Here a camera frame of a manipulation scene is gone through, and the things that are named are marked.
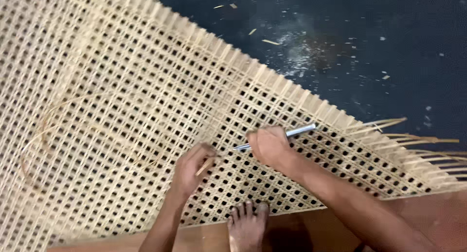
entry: hand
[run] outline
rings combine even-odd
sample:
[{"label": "hand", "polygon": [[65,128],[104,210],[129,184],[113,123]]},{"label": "hand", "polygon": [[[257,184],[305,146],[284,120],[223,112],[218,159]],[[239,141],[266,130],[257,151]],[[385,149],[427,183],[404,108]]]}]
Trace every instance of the hand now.
[{"label": "hand", "polygon": [[191,193],[207,175],[207,168],[198,176],[196,172],[203,166],[206,158],[215,156],[216,152],[205,143],[198,143],[183,154],[175,163],[175,174],[172,179],[171,192],[188,199]]},{"label": "hand", "polygon": [[295,152],[290,148],[284,129],[280,126],[268,126],[255,132],[247,133],[248,143],[254,157],[262,164],[287,174],[288,167],[283,162]]}]

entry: wood shaving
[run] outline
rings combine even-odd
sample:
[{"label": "wood shaving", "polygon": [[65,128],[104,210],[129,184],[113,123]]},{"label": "wood shaving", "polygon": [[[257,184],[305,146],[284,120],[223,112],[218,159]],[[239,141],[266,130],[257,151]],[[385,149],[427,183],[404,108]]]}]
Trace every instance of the wood shaving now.
[{"label": "wood shaving", "polygon": [[261,41],[266,42],[266,43],[269,43],[269,44],[280,45],[280,44],[277,43],[277,42],[273,42],[273,41],[267,40],[267,39],[263,39],[263,40],[261,40]]}]

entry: cane webbing sheet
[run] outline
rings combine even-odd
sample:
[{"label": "cane webbing sheet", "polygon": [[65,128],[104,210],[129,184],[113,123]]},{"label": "cane webbing sheet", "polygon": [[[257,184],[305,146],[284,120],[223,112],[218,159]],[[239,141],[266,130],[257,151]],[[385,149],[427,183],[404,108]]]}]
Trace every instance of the cane webbing sheet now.
[{"label": "cane webbing sheet", "polygon": [[247,198],[269,201],[272,213],[323,207],[251,154],[231,150],[265,124],[317,122],[292,147],[379,198],[464,186],[154,0],[0,5],[7,251],[149,229],[175,161],[203,140],[221,158],[181,225],[223,222]]}]

